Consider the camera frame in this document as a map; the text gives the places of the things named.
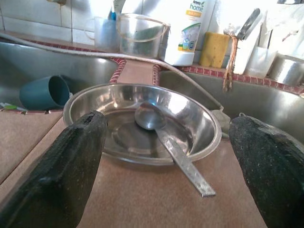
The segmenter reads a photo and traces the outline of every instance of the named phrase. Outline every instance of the brown string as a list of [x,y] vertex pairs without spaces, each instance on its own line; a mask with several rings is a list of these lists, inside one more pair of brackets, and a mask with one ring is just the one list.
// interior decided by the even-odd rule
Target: brown string
[[224,74],[223,91],[225,91],[225,92],[232,89],[233,69],[234,69],[234,63],[236,61],[237,48],[238,48],[238,38],[234,35],[230,35],[230,37],[232,39],[232,50],[231,50],[229,62],[228,62],[228,65],[226,67],[226,71]]

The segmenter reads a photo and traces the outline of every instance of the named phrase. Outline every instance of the bucket handle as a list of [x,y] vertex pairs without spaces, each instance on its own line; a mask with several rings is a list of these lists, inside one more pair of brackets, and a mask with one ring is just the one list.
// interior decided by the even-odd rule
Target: bucket handle
[[92,21],[92,20],[94,20],[94,18],[90,18],[90,19],[86,20],[84,33],[85,33],[86,37],[88,37],[90,40],[95,40],[94,38],[92,38],[92,37],[89,36],[89,34],[87,33],[87,30],[86,30],[88,22]]
[[149,39],[132,39],[132,38],[128,38],[128,37],[126,37],[125,35],[123,35],[123,34],[121,33],[121,31],[120,31],[120,26],[119,26],[119,25],[120,25],[120,21],[121,21],[121,16],[119,16],[119,17],[118,17],[118,20],[116,21],[116,30],[117,30],[118,34],[119,34],[122,38],[124,38],[124,39],[126,39],[126,40],[128,40],[128,41],[131,41],[131,42],[143,43],[143,42],[148,42],[148,41],[155,40],[156,38],[163,36],[163,35],[165,34],[165,32],[168,30],[168,28],[170,27],[168,24],[163,23],[163,22],[161,22],[161,21],[159,21],[159,20],[154,20],[154,19],[147,18],[147,17],[134,17],[134,18],[135,18],[135,19],[137,18],[137,19],[144,19],[144,20],[149,20],[149,21],[157,22],[157,23],[159,23],[159,24],[162,24],[162,25],[164,26],[164,29],[162,30],[162,33],[161,33],[161,34],[158,34],[158,35],[156,35],[155,37],[152,37],[152,38],[149,38]]

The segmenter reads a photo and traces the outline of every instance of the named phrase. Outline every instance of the metal pot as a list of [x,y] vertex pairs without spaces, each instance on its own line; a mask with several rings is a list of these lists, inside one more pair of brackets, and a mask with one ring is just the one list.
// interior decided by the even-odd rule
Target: metal pot
[[268,77],[282,84],[298,86],[304,78],[304,60],[278,54]]

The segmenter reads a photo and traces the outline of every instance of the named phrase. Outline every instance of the spoon handle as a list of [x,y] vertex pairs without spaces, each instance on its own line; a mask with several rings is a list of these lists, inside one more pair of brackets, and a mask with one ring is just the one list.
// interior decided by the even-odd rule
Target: spoon handle
[[183,173],[192,182],[202,197],[214,196],[216,193],[212,187],[202,177],[197,168],[192,164],[187,155],[182,151],[181,147],[170,138],[169,134],[163,129],[157,129],[156,133],[161,143],[171,154],[175,163],[180,167]]

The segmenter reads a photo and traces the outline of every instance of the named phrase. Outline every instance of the metal spoon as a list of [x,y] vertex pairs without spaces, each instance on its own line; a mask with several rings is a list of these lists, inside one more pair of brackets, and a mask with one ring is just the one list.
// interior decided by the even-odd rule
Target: metal spoon
[[167,119],[159,108],[148,102],[142,103],[135,111],[135,121],[146,130],[156,131],[161,143],[202,197],[214,196],[216,194],[180,146],[166,132]]

